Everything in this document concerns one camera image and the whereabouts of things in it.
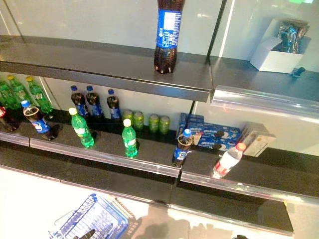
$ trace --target green bottle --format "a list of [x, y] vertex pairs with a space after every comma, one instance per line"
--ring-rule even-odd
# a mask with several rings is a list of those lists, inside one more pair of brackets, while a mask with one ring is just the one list
[[130, 119], [125, 119], [123, 124], [125, 128], [122, 132], [122, 138], [125, 146], [125, 154], [127, 157], [134, 157], [138, 153], [136, 148], [136, 134], [131, 126], [132, 123]]
[[51, 113], [53, 111], [52, 105], [45, 97], [42, 88], [33, 81], [32, 76], [26, 77], [26, 81], [28, 81], [30, 92], [33, 94], [36, 102], [40, 105], [41, 111], [45, 114]]
[[89, 128], [86, 124], [85, 119], [78, 114], [76, 108], [69, 108], [69, 113], [70, 115], [72, 115], [71, 124], [75, 132], [77, 133], [77, 135], [80, 137], [81, 143], [86, 148], [93, 146], [94, 139], [91, 136], [91, 133], [89, 131]]
[[10, 87], [3, 81], [0, 81], [0, 101], [4, 107], [12, 110], [20, 109], [21, 106]]
[[15, 93], [16, 97], [19, 99], [20, 102], [22, 101], [29, 101], [32, 102], [29, 93], [26, 91], [23, 84], [19, 82], [19, 80], [14, 77], [14, 75], [8, 75], [8, 80], [10, 82], [11, 89]]

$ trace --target white floor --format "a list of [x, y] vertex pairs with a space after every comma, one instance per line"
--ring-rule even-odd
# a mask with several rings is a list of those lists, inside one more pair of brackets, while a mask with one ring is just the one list
[[[0, 168], [0, 239], [48, 238], [48, 231], [56, 229], [54, 221], [76, 210], [93, 192]], [[129, 199], [120, 201], [137, 218], [137, 227], [124, 239], [231, 239], [237, 234], [249, 239], [288, 238]], [[288, 212], [295, 239], [319, 238], [319, 207], [288, 204]]]

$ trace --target green can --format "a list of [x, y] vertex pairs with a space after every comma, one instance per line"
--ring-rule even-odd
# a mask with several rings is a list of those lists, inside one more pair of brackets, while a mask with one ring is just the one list
[[152, 133], [156, 133], [158, 131], [159, 122], [160, 122], [160, 119], [158, 115], [153, 114], [149, 117], [149, 127]]
[[134, 129], [142, 130], [144, 126], [144, 116], [141, 111], [134, 112], [133, 116]]
[[159, 120], [159, 131], [162, 134], [167, 134], [169, 131], [169, 117], [162, 116]]
[[133, 122], [133, 112], [131, 110], [126, 110], [123, 112], [123, 120], [129, 119]]

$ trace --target red bottle cap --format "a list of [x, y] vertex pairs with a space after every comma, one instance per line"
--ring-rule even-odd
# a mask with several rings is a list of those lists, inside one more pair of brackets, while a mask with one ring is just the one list
[[237, 149], [238, 151], [243, 152], [243, 151], [245, 151], [245, 149], [246, 149], [246, 145], [245, 145], [244, 143], [238, 143], [238, 144], [236, 145], [236, 149]]

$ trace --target blue label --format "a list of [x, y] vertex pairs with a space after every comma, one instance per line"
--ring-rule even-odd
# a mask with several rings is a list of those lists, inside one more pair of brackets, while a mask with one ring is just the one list
[[187, 155], [187, 152], [188, 152], [188, 149], [187, 150], [182, 150], [178, 147], [175, 148], [175, 152], [174, 152], [174, 158], [176, 160], [184, 160], [186, 158], [186, 155]]
[[159, 9], [157, 46], [172, 49], [177, 47], [181, 11]]
[[103, 113], [100, 104], [96, 104], [91, 107], [92, 107], [92, 114], [94, 116], [100, 116]]
[[80, 116], [87, 116], [89, 110], [85, 104], [75, 106]]
[[120, 108], [110, 109], [110, 112], [111, 112], [111, 118], [113, 120], [121, 118]]
[[38, 133], [46, 133], [50, 130], [50, 126], [46, 124], [46, 121], [44, 119], [32, 122], [32, 125], [35, 127]]

